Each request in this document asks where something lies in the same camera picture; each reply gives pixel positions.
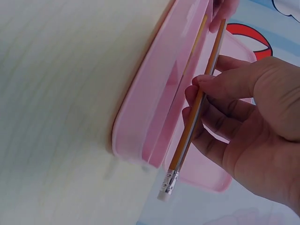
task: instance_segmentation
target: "red cartoon shape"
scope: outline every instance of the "red cartoon shape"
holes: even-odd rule
[[[272,47],[267,39],[252,27],[240,23],[229,23],[226,29],[252,50],[257,60],[273,55]]]

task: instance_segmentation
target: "pink plastic case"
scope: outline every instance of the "pink plastic case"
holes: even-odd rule
[[[184,90],[195,75],[204,73],[217,35],[208,29],[212,3],[213,0],[176,0],[172,6],[116,118],[112,132],[116,156],[168,169],[183,132],[181,110],[187,106]],[[205,14],[208,21],[186,75],[182,76]],[[256,60],[254,53],[229,32],[220,53],[250,62]],[[179,180],[221,192],[232,178],[191,145]]]

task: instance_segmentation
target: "finger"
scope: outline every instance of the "finger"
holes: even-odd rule
[[[214,33],[218,30],[222,19],[229,19],[239,6],[240,0],[224,0],[217,11],[216,16],[210,23],[210,32]]]
[[[225,56],[225,55],[219,55],[217,64],[216,64],[216,70],[220,72],[227,71],[229,69],[237,69],[244,66],[249,66],[251,63],[243,60],[237,60],[235,58]]]
[[[189,116],[191,110],[192,110],[192,107],[189,106],[189,107],[184,108],[182,110],[182,112],[181,112],[182,113],[182,117],[183,117],[183,124],[184,124],[184,126],[186,126],[186,124],[187,124],[188,116]]]
[[[197,77],[199,87],[213,98],[251,98],[255,97],[256,83],[261,77],[268,77],[280,65],[279,59],[268,57],[249,66],[230,69],[222,72],[214,79],[207,80],[206,76]]]
[[[217,60],[216,69],[220,72],[224,72],[230,69],[237,69],[245,66],[249,66],[251,63],[243,60],[237,60],[235,58],[219,55]],[[201,82],[211,80],[215,78],[211,75],[201,75]],[[192,85],[199,86],[198,84],[198,77],[194,77],[192,80]]]
[[[205,82],[209,81],[215,78],[215,76],[212,75],[199,75],[192,79],[192,85],[199,87],[199,82]]]
[[[189,106],[193,106],[194,100],[197,96],[199,87],[195,85],[188,86],[185,90],[186,100]]]
[[[213,133],[228,141],[235,137],[242,125],[241,122],[225,116],[213,105],[205,111],[202,121]]]
[[[182,111],[183,121],[186,124],[188,121],[189,112],[191,107],[185,108]],[[201,122],[197,123],[198,127],[195,131],[192,143],[194,146],[207,158],[219,165],[223,166],[223,156],[227,144],[217,140],[212,136],[202,125]]]
[[[215,99],[210,96],[208,96],[207,99],[225,116],[236,119],[240,122],[244,122],[248,119],[256,108],[255,105],[239,99]]]

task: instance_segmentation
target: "cartoon illustration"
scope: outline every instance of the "cartoon illustration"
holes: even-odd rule
[[[255,208],[238,210],[232,215],[221,217],[204,225],[283,225],[281,214],[268,213],[260,215]]]
[[[291,16],[300,22],[299,0],[272,0],[274,8],[283,15]]]
[[[229,23],[227,30],[252,50],[257,60],[273,55],[272,47],[267,39],[252,27],[240,23]]]

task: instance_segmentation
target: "yellow pencil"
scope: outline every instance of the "yellow pencil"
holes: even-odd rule
[[[213,75],[213,73],[214,73],[215,66],[216,66],[218,56],[219,56],[219,53],[220,53],[224,33],[226,31],[226,24],[227,24],[226,20],[223,19],[222,22],[221,22],[220,28],[218,30],[214,46],[212,48],[210,58],[208,60],[207,67],[205,69],[205,74]],[[195,46],[197,44],[197,40],[199,39],[199,36],[201,35],[201,32],[202,32],[201,27],[199,29],[196,41],[194,43],[193,50],[195,49]],[[191,113],[189,115],[188,122],[185,125],[185,128],[184,128],[183,133],[181,135],[179,144],[177,146],[175,154],[174,154],[174,156],[172,158],[172,161],[170,163],[168,172],[165,176],[163,185],[161,187],[161,190],[159,191],[159,194],[158,194],[158,197],[157,197],[159,200],[167,201],[169,199],[169,197],[171,196],[171,194],[172,194],[172,191],[173,191],[174,186],[175,186],[175,182],[178,179],[179,172],[180,172],[181,167],[183,165],[184,159],[187,155],[188,148],[189,148],[189,146],[192,142],[192,136],[194,135],[194,129],[195,129],[195,126],[196,126],[196,122],[197,122],[197,119],[199,117],[199,114],[200,114],[200,111],[201,111],[201,108],[202,108],[202,105],[203,105],[205,99],[206,99],[205,93],[203,93],[201,90],[199,90],[198,93],[197,93],[194,105],[192,107]]]

